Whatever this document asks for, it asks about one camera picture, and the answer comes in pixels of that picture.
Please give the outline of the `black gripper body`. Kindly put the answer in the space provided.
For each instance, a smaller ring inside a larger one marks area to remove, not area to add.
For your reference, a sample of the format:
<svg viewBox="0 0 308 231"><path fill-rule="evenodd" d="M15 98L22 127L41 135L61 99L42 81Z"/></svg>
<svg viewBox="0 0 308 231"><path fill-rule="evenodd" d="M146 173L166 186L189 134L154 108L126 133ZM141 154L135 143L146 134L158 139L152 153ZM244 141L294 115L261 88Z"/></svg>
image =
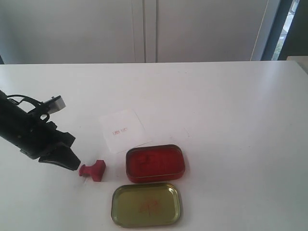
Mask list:
<svg viewBox="0 0 308 231"><path fill-rule="evenodd" d="M75 141L73 135L57 129L50 115L28 113L40 102L29 96L0 92L0 136L31 159L39 159L60 143L71 147Z"/></svg>

